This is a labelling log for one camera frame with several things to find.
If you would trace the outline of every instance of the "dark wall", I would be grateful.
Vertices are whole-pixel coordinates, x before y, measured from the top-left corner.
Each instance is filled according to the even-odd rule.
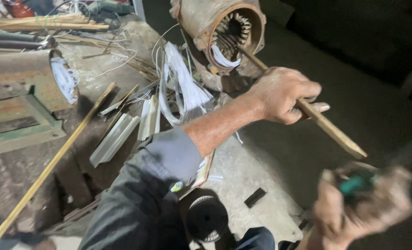
[[[395,85],[412,71],[412,0],[298,0],[288,28]]]

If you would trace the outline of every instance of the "metal bracket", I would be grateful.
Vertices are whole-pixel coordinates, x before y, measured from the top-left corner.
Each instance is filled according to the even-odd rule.
[[[66,133],[62,129],[62,121],[55,120],[33,94],[16,97],[19,98],[29,113],[39,125],[20,128],[0,134],[0,153],[40,144],[46,141],[62,138]]]

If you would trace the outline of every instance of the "rusty metal part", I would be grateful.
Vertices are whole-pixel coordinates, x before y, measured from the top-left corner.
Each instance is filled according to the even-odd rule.
[[[229,72],[232,68],[224,67],[214,59],[211,51],[214,43],[220,43],[219,48],[231,58],[235,48],[229,40],[244,44],[252,53],[263,40],[266,17],[257,0],[190,0],[178,4],[178,22],[193,39],[195,47],[219,71]],[[240,26],[240,30],[228,32],[233,22]],[[223,39],[218,42],[217,36],[223,36]]]
[[[252,53],[264,46],[266,17],[258,0],[173,0],[171,14],[189,34],[187,44],[195,67],[208,88],[231,93],[254,82],[260,72],[243,56],[235,69],[220,65],[212,53],[216,44],[228,60],[241,54],[236,45]]]
[[[52,57],[62,56],[56,49],[0,55],[0,85],[34,86],[35,97],[51,112],[71,108],[53,76]],[[0,122],[27,116],[30,116],[28,111],[15,98],[0,100]]]

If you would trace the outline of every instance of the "hand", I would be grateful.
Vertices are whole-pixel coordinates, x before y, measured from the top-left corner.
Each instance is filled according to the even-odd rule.
[[[344,206],[342,193],[336,188],[336,174],[344,176],[359,168],[376,169],[352,162],[335,172],[322,173],[314,219],[324,249],[344,249],[352,241],[383,232],[412,214],[409,198],[412,174],[401,166],[389,168],[379,176],[373,183],[373,191],[359,194],[355,207]]]
[[[294,108],[296,100],[304,98],[312,102],[321,90],[319,83],[310,81],[297,70],[271,67],[243,97],[258,101],[262,110],[261,119],[289,125],[308,118],[301,110]],[[330,109],[330,105],[324,102],[314,103],[313,106],[319,112]]]

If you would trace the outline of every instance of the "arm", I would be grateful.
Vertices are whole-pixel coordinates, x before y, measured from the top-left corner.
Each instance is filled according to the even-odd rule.
[[[266,119],[287,125],[305,119],[306,115],[293,108],[299,98],[314,100],[321,91],[299,71],[273,67],[254,86],[221,109],[201,116],[182,126],[204,157],[239,128]],[[314,103],[317,111],[330,108],[327,103]]]
[[[178,180],[190,183],[203,157],[242,126],[260,119],[291,124],[303,117],[295,100],[320,85],[298,71],[271,68],[246,94],[181,128],[153,135],[106,192],[80,249],[152,249],[162,199]],[[327,104],[315,104],[322,111]]]

